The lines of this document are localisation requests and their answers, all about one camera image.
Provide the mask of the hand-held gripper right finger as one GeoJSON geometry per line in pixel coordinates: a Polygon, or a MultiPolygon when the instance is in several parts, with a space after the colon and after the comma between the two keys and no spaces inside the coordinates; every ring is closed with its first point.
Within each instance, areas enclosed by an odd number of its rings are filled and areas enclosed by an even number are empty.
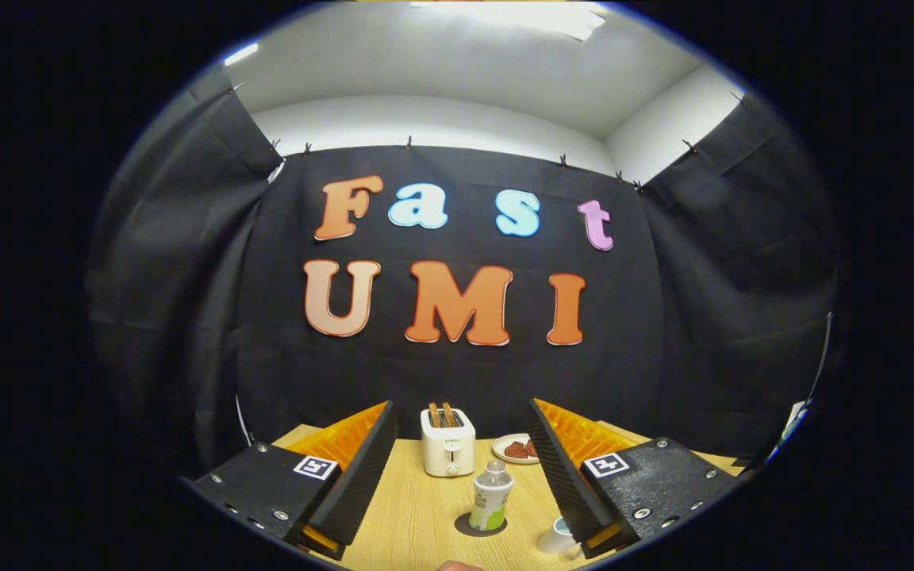
{"type": "Polygon", "coordinates": [[[528,434],[588,559],[678,527],[739,483],[671,438],[639,442],[543,399],[528,402],[528,434]]]}

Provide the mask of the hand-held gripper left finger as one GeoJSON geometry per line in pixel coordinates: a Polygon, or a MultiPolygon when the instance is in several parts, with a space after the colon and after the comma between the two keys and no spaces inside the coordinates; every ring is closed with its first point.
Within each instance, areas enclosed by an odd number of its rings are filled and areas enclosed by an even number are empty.
{"type": "Polygon", "coordinates": [[[241,523],[339,561],[355,541],[397,434],[388,400],[289,446],[256,442],[188,485],[241,523]]]}

